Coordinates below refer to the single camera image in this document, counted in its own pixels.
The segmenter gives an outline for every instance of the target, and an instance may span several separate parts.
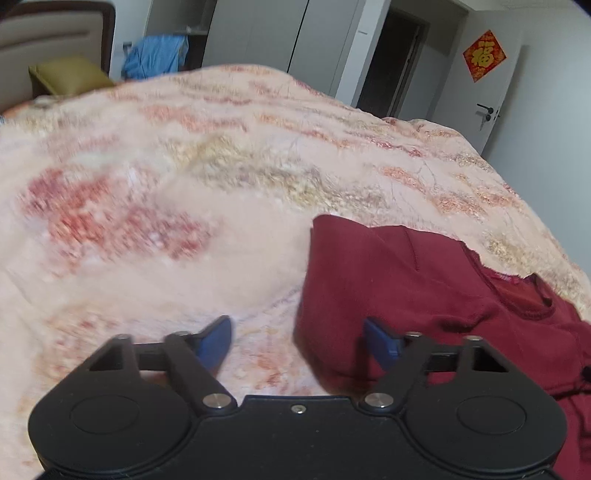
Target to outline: door handle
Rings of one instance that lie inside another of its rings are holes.
[[[485,109],[488,112],[489,115],[492,115],[492,112],[495,111],[495,109],[493,107],[491,107],[491,106],[481,105],[480,103],[477,103],[476,105],[482,107],[483,109]]]

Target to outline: pink blanket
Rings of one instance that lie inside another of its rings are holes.
[[[234,395],[321,394],[291,338],[319,213],[461,239],[589,316],[587,277],[450,129],[383,121],[257,66],[27,109],[0,127],[2,478],[40,471],[31,408],[117,333],[156,341],[229,314]]]

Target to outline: red clothing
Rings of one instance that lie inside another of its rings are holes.
[[[332,385],[354,387],[383,371],[369,357],[363,320],[440,343],[479,335],[559,400],[569,435],[555,465],[565,480],[591,478],[591,325],[537,275],[484,267],[460,241],[403,226],[314,220],[297,334]]]

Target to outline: ceiling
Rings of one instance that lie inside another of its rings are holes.
[[[575,6],[573,0],[497,0],[505,8],[570,8]]]
[[[573,0],[452,0],[469,10],[505,10],[514,8],[571,8]]]

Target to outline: wardrobe door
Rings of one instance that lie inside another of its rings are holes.
[[[217,0],[203,66],[254,63],[287,71],[308,0]]]
[[[310,0],[289,73],[312,88],[331,94],[333,82],[339,81],[335,78],[339,61],[350,49],[353,35],[349,31],[355,33],[363,3]]]

